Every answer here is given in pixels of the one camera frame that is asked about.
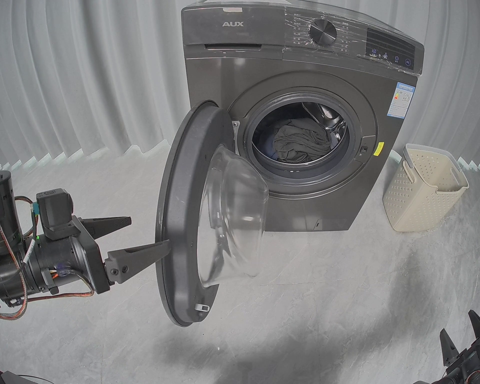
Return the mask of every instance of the washing machine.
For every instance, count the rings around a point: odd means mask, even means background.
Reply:
[[[263,230],[351,226],[415,102],[424,48],[365,14],[294,0],[200,2],[182,10],[182,36],[192,109],[162,179],[156,241],[172,250],[156,268],[167,313],[187,326],[223,278],[254,275]],[[299,121],[322,127],[321,153],[292,144],[310,137]]]

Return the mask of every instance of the floor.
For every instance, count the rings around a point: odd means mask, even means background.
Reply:
[[[42,160],[13,171],[14,191],[62,187],[78,216],[131,215],[130,227],[98,241],[106,257],[154,241],[167,153],[159,144],[145,155]],[[468,172],[471,188],[438,228],[396,233],[382,205],[396,166],[388,160],[349,231],[265,233],[261,274],[221,285],[203,323],[170,322],[149,267],[109,293],[31,303],[0,323],[0,370],[56,384],[438,380],[440,330],[461,350],[474,337],[468,310],[480,313],[480,173]]]

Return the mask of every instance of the qr code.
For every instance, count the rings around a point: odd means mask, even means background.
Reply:
[[[410,99],[411,99],[411,98],[412,98],[412,95],[411,95],[410,93],[407,93],[407,94],[404,93],[404,94],[402,95],[402,101],[405,101],[405,102],[407,102],[407,103],[410,102]]]

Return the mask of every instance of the white plastic basket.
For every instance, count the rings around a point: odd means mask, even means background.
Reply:
[[[407,144],[384,195],[385,212],[398,232],[432,229],[467,188],[468,180],[449,152]]]

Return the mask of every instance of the door glass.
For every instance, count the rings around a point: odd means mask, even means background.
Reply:
[[[198,222],[204,287],[259,273],[268,187],[244,158],[220,145],[210,162]]]

